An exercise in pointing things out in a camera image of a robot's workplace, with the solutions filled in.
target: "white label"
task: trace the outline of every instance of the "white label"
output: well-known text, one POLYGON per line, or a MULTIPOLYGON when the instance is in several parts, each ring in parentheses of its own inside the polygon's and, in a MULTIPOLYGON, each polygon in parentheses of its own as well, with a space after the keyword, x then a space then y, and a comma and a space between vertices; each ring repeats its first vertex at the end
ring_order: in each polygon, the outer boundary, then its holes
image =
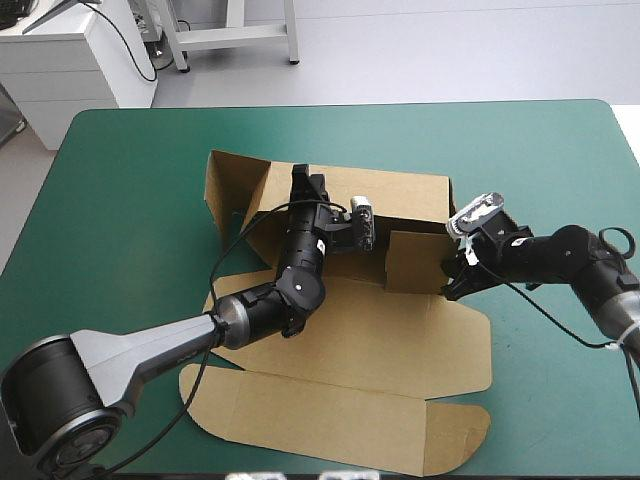
POLYGON ((526 238, 516 238, 513 242, 511 242, 512 247, 519 247, 525 242, 526 238))

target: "brown cardboard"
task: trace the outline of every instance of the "brown cardboard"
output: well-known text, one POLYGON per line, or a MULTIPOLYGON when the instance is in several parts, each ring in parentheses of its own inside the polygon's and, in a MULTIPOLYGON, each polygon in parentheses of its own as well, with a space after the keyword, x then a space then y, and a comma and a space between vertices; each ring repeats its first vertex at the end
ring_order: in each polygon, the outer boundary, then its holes
MULTIPOLYGON (((183 400, 197 375, 180 373, 183 400)), ((207 367, 189 413, 225 440, 409 475, 437 475, 468 459, 490 419, 474 405, 207 367), (224 413, 211 405, 227 405, 224 413)))
MULTIPOLYGON (((216 281, 216 293, 273 278, 272 271, 223 277, 216 281)), ((325 277, 324 283, 326 299, 301 335, 273 335, 216 353, 254 372, 421 399, 491 385, 485 315, 436 295, 391 293, 381 285, 338 277, 325 277)))
MULTIPOLYGON (((214 151, 207 165, 205 200, 223 238, 228 240, 229 224, 233 212, 244 212, 244 224, 289 200, 291 164, 242 157, 214 151)), ((452 209, 449 179, 441 175, 385 172, 360 168, 312 165, 311 173, 325 175, 327 191, 333 202, 349 208, 354 195, 366 195, 371 201, 376 220, 376 247, 372 255, 343 254, 329 256, 325 275, 336 275, 384 283, 385 256, 391 232, 431 233, 413 239, 415 249, 440 252, 432 257, 433 264, 443 260, 445 248, 453 242, 445 233, 444 224, 452 209), (434 239, 440 246, 431 248, 434 239)), ((261 222, 249 235, 248 242, 260 257, 272 267, 276 266, 281 249, 286 213, 279 212, 261 222)), ((422 265, 405 262, 402 272, 394 270, 393 278, 408 275, 424 277, 418 269, 422 265)), ((416 282, 413 293, 439 293, 446 277, 437 268, 437 281, 416 282)))
MULTIPOLYGON (((207 368, 189 413, 230 441, 412 475, 457 468, 482 443, 489 416, 478 406, 425 399, 488 388, 491 339, 487 317, 434 295, 447 281, 440 262, 454 249, 444 233, 454 211, 450 182, 314 165, 311 173, 325 174, 335 202, 369 197, 374 252, 326 258, 326 300, 301 335, 216 350, 246 371, 207 368), (222 401, 225 415, 210 408, 222 401)), ((290 186, 289 163, 213 152, 205 199, 228 239, 234 212, 246 212, 246 226, 285 203, 290 186)), ((272 267, 286 216, 274 217, 248 238, 272 267)), ((222 296, 273 279, 266 270, 215 287, 222 296)), ((194 366, 182 371, 183 398, 194 377, 194 366)))

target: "cabinet drawer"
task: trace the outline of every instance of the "cabinet drawer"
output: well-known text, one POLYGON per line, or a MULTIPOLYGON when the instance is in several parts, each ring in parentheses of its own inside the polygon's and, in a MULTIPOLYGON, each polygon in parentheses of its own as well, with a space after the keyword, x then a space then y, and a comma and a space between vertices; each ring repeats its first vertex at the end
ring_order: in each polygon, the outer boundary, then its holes
POLYGON ((114 100, 70 100, 55 102, 16 102, 48 150, 57 150, 73 117, 85 110, 118 108, 114 100))
POLYGON ((0 83, 15 102, 113 99, 100 71, 0 73, 0 83))
POLYGON ((100 70, 86 40, 0 42, 0 73, 100 70))

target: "gray floor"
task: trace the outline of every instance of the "gray floor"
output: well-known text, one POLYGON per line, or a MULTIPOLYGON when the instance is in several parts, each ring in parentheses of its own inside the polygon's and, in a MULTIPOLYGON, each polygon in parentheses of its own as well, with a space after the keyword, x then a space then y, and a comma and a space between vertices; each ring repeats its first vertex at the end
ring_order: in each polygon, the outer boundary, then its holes
MULTIPOLYGON (((192 53, 190 74, 161 72, 154 106, 552 98, 640 104, 640 0, 297 3, 300 65, 288 64, 284 45, 192 53)), ((192 21, 211 23, 224 12, 219 0, 176 6, 192 21)), ((247 17, 278 19, 281 0, 249 0, 247 17)), ((626 111, 625 118, 630 135, 640 113, 626 111)), ((31 129, 0 148, 0 270, 53 155, 31 129)))

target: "black cylindrical joint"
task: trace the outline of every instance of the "black cylindrical joint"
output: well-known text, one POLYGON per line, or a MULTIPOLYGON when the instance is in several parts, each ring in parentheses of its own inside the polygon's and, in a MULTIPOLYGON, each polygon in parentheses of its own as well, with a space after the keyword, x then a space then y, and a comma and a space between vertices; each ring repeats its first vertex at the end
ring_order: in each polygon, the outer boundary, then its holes
POLYGON ((549 237, 504 242, 500 270, 510 282, 571 283, 592 261, 597 237, 578 225, 567 225, 549 237))
POLYGON ((302 267, 318 275, 322 274, 327 239, 314 233, 313 226, 316 220, 328 223, 331 220, 331 211, 315 204, 291 207, 277 277, 287 267, 302 267))
POLYGON ((226 323, 222 344, 230 349, 281 332, 289 323, 287 306, 270 283, 222 297, 218 314, 226 323))
POLYGON ((514 238, 505 242, 499 261, 510 282, 562 283, 556 266, 549 264, 549 237, 514 238))
POLYGON ((69 338, 44 344, 21 357, 6 373, 2 401, 26 455, 38 451, 72 420, 104 408, 69 338))
POLYGON ((591 263, 571 283, 571 288, 593 316, 604 303, 627 289, 618 282, 620 271, 608 260, 591 263))

